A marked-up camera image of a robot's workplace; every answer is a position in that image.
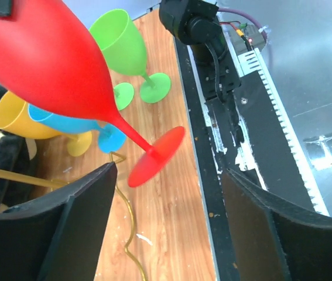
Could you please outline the yellow wine glass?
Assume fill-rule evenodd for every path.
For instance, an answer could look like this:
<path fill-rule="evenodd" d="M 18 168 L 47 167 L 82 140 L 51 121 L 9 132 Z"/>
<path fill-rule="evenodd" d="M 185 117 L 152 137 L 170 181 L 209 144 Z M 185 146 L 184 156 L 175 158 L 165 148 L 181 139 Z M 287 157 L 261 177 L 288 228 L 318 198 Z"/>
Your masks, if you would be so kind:
<path fill-rule="evenodd" d="M 68 134 L 33 121 L 28 115 L 29 104 L 10 91 L 0 99 L 0 130 L 31 139 L 68 137 L 67 151 L 70 156 L 83 155 L 92 143 L 92 133 Z"/>

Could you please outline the green wine glass front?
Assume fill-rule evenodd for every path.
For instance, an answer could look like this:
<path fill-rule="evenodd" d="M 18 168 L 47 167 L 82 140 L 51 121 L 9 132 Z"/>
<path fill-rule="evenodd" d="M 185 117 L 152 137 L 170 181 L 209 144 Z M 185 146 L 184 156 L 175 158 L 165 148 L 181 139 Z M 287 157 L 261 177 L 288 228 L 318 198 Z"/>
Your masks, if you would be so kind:
<path fill-rule="evenodd" d="M 119 111 L 132 102 L 134 93 L 134 87 L 130 83 L 120 83 L 114 87 L 115 103 Z"/>

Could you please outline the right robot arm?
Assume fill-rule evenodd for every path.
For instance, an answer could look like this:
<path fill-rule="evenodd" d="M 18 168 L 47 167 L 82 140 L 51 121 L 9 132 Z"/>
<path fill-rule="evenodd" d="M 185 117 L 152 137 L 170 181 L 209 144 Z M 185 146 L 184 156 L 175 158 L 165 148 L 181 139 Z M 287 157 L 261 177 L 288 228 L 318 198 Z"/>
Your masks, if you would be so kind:
<path fill-rule="evenodd" d="M 217 6 L 204 1 L 162 1 L 162 25 L 186 45 L 204 44 L 221 33 Z M 0 1 L 0 66 L 18 64 L 60 75 L 72 70 L 106 80 L 100 45 L 63 1 Z"/>

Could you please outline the blue wine glass front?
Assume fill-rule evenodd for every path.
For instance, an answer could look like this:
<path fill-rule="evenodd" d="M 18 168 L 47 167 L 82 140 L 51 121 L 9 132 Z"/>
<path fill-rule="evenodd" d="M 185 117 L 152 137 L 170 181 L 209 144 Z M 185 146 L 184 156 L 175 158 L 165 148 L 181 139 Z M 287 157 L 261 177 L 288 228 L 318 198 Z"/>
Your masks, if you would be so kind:
<path fill-rule="evenodd" d="M 125 143 L 126 136 L 118 128 L 111 124 L 99 126 L 93 119 L 81 119 L 63 116 L 40 109 L 32 104 L 28 107 L 29 117 L 35 122 L 49 126 L 57 131 L 78 134 L 96 130 L 98 135 L 98 147 L 104 153 L 116 152 Z"/>

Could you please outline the green wine glass back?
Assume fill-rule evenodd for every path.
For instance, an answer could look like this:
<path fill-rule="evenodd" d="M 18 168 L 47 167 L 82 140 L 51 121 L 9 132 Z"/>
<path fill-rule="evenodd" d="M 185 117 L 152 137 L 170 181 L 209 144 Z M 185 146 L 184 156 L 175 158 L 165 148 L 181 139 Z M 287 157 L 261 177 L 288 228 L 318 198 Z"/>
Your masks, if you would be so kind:
<path fill-rule="evenodd" d="M 147 74 L 145 41 L 126 10 L 106 12 L 91 25 L 89 32 L 102 51 L 108 68 L 122 75 L 145 79 L 140 87 L 144 102 L 154 104 L 168 95 L 171 79 L 165 73 Z"/>

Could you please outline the red wine glass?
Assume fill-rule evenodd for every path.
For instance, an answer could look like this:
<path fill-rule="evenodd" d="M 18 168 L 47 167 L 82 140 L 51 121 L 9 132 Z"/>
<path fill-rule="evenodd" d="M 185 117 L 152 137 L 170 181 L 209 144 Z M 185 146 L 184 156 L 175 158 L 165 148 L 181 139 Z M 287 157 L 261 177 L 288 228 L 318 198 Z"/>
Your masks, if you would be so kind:
<path fill-rule="evenodd" d="M 128 177 L 130 187 L 138 187 L 159 173 L 179 149 L 185 130 L 177 126 L 156 142 L 148 143 L 119 113 L 114 100 L 111 76 L 106 80 L 72 70 L 57 75 L 33 71 L 18 64 L 2 64 L 0 84 L 28 103 L 55 114 L 105 121 L 116 126 L 141 147 L 143 156 Z"/>

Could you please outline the green wine glass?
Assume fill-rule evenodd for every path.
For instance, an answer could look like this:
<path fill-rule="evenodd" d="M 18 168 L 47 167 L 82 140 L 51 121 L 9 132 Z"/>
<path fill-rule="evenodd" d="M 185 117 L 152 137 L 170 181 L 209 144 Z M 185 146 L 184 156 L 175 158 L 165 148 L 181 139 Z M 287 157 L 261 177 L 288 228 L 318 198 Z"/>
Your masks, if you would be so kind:
<path fill-rule="evenodd" d="M 130 83 L 120 83 L 114 87 L 115 103 L 119 111 L 132 102 L 134 93 L 134 87 Z"/>
<path fill-rule="evenodd" d="M 122 75 L 145 79 L 140 87 L 144 102 L 154 104 L 168 95 L 171 79 L 165 73 L 147 74 L 145 41 L 126 10 L 106 12 L 91 25 L 89 32 L 102 51 L 108 68 Z"/>

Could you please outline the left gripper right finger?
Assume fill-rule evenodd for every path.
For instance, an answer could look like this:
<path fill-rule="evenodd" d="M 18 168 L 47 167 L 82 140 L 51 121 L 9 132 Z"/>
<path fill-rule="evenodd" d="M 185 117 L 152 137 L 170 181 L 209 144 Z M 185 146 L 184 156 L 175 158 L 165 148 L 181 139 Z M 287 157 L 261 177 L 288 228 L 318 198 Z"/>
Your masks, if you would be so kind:
<path fill-rule="evenodd" d="M 241 280 L 332 280 L 332 218 L 265 191 L 234 170 L 221 175 Z"/>

